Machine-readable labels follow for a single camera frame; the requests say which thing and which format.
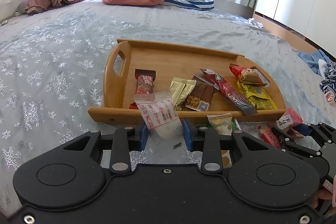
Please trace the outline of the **red cracker packet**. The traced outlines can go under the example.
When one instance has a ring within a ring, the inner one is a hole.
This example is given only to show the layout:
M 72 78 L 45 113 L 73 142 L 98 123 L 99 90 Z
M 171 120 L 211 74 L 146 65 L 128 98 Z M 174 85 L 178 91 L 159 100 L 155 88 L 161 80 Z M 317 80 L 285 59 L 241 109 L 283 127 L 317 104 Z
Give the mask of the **red cracker packet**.
M 279 139 L 272 132 L 271 128 L 272 128 L 272 124 L 269 124 L 269 123 L 260 124 L 257 127 L 259 134 L 264 142 L 268 143 L 269 145 L 275 148 L 281 149 Z

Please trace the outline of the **pink white cake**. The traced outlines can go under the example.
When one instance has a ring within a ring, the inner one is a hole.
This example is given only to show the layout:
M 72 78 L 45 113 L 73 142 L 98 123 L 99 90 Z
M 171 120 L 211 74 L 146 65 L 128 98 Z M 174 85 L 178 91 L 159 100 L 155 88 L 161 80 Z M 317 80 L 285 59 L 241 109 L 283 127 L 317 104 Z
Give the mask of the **pink white cake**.
M 293 129 L 295 126 L 301 124 L 303 124 L 303 119 L 291 107 L 287 108 L 286 112 L 276 121 L 276 126 L 294 139 L 303 139 L 304 137 L 301 133 Z

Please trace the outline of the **white gold dotted candy packet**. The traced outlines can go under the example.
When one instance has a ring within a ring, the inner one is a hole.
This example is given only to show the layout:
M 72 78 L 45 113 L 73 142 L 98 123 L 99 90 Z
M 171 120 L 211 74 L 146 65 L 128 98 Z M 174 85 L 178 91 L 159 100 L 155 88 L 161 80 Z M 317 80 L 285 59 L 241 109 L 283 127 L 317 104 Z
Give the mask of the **white gold dotted candy packet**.
M 209 124 L 216 129 L 219 135 L 231 136 L 232 133 L 232 114 L 225 113 L 221 115 L 208 115 Z M 230 151 L 227 149 L 221 150 L 223 168 L 232 167 Z

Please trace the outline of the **brown almond chocolate bar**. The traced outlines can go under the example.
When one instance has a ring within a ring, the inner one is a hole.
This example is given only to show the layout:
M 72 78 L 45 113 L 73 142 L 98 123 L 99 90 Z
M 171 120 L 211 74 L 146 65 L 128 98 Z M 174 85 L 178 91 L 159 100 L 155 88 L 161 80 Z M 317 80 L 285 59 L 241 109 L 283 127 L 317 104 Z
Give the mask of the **brown almond chocolate bar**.
M 196 85 L 187 96 L 184 105 L 191 110 L 201 112 L 208 111 L 213 95 L 218 92 L 218 89 L 216 89 L 212 83 L 197 75 L 193 76 L 193 80 L 196 81 Z

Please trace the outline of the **white red printed pastry packet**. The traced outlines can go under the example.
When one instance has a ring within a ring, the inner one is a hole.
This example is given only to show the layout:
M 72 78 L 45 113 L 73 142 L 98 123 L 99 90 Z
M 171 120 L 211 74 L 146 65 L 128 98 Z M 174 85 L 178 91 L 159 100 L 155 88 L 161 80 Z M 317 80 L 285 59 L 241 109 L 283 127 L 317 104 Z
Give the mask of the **white red printed pastry packet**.
M 177 139 L 183 135 L 183 126 L 174 110 L 170 91 L 136 94 L 134 102 L 149 131 L 165 140 Z

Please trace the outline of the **yellow snack packet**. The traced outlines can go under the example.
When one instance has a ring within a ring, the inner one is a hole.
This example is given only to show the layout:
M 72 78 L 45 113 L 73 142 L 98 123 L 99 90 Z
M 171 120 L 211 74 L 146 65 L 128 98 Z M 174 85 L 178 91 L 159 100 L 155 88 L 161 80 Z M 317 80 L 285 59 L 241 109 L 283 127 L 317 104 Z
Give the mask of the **yellow snack packet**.
M 256 110 L 276 110 L 277 106 L 262 88 L 237 82 L 239 92 Z

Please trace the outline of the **red black long snack bar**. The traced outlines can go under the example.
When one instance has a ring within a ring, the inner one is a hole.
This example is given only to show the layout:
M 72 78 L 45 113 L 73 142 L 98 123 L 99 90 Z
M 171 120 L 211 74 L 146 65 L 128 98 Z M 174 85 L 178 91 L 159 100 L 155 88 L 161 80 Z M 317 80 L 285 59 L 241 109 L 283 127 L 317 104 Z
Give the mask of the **red black long snack bar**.
M 231 84 L 225 80 L 220 74 L 215 73 L 211 69 L 200 69 L 209 82 L 211 82 L 219 91 L 238 107 L 244 115 L 254 115 L 257 110 L 239 93 Z

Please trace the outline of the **gold foil snack bar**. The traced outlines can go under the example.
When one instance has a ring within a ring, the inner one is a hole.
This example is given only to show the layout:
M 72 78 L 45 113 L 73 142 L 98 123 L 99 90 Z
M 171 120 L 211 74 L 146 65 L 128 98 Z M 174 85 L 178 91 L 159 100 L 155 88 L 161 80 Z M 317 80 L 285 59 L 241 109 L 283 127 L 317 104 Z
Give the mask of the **gold foil snack bar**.
M 174 77 L 171 80 L 169 91 L 171 92 L 174 110 L 181 111 L 183 102 L 191 94 L 196 84 L 196 80 L 181 79 L 178 77 Z

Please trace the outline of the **gold red nut packet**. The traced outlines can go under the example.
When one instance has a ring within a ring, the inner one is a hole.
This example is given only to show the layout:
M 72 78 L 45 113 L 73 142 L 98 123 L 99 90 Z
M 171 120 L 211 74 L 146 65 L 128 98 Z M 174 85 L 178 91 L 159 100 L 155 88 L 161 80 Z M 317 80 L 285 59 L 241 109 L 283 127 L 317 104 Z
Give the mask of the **gold red nut packet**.
M 240 83 L 254 86 L 267 86 L 267 83 L 264 83 L 258 73 L 253 69 L 236 64 L 230 64 L 229 69 Z

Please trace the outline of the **dark red chocolate bar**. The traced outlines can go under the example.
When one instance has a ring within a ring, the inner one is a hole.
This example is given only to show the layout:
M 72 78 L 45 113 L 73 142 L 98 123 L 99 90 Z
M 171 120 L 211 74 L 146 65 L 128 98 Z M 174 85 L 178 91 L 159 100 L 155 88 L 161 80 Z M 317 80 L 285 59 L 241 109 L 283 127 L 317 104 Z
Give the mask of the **dark red chocolate bar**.
M 153 83 L 156 78 L 156 71 L 148 69 L 135 69 L 134 76 L 137 80 L 135 95 L 151 94 L 153 92 Z

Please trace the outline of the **wooden serving tray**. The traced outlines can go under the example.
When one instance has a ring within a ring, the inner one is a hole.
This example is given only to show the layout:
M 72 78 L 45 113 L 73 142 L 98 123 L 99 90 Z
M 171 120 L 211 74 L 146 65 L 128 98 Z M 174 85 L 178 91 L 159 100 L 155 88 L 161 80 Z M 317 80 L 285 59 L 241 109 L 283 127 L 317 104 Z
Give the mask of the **wooden serving tray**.
M 107 124 L 136 124 L 142 121 L 139 110 L 130 109 L 134 101 L 137 81 L 136 69 L 149 69 L 156 72 L 154 92 L 168 90 L 174 77 L 191 79 L 202 76 L 201 69 L 212 69 L 227 80 L 233 88 L 237 80 L 229 70 L 230 64 L 257 69 L 268 81 L 265 91 L 275 102 L 276 110 L 259 110 L 255 115 L 244 115 L 237 106 L 221 93 L 215 93 L 208 112 L 180 111 L 179 118 L 189 118 L 195 123 L 205 123 L 208 115 L 231 113 L 239 121 L 275 121 L 284 114 L 286 106 L 280 89 L 272 77 L 262 67 L 243 55 L 144 40 L 118 39 L 111 51 L 103 82 L 104 105 L 89 107 L 88 113 L 96 122 Z

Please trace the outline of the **blue clothes pile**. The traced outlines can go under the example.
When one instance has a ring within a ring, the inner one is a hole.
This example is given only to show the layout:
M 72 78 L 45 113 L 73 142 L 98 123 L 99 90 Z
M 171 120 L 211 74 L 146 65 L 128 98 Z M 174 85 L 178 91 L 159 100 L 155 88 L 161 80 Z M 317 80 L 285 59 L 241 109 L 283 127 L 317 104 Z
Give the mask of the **blue clothes pile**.
M 297 55 L 315 74 L 321 76 L 319 88 L 325 95 L 325 100 L 335 105 L 335 62 L 322 50 L 311 54 L 299 52 Z

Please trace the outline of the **crumpled clear plastic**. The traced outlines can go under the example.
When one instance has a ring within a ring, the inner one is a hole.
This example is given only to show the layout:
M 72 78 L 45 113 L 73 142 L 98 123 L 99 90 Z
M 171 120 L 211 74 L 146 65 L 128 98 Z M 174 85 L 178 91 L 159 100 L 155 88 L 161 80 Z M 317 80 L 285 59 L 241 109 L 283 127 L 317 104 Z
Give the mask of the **crumpled clear plastic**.
M 264 28 L 264 25 L 261 22 L 257 21 L 255 18 L 249 18 L 248 23 L 249 25 L 256 28 Z

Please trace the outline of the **snowflake bedspread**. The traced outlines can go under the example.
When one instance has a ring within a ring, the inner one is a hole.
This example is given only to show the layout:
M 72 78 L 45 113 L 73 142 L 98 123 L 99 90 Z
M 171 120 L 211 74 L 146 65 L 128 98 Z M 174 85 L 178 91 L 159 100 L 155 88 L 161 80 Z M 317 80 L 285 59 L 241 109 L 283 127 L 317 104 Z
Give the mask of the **snowflake bedspread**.
M 335 125 L 320 78 L 289 43 L 256 23 L 218 11 L 109 6 L 86 0 L 1 27 L 1 212 L 20 207 L 13 175 L 25 162 L 82 133 L 113 127 L 87 110 L 103 105 L 105 64 L 117 39 L 239 53 L 265 69 L 306 122 Z

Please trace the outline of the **wooden bed frame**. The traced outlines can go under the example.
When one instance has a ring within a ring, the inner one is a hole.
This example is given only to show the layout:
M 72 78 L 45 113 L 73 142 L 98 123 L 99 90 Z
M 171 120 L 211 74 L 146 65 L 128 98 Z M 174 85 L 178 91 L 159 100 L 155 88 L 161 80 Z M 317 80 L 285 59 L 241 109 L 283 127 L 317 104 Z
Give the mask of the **wooden bed frame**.
M 274 36 L 277 36 L 283 40 L 286 40 L 294 49 L 298 51 L 311 54 L 317 50 L 315 46 L 309 44 L 305 39 L 299 37 L 293 32 L 288 31 L 286 28 L 278 25 L 277 23 L 265 18 L 262 15 L 254 13 L 253 17 L 263 24 L 264 28 Z

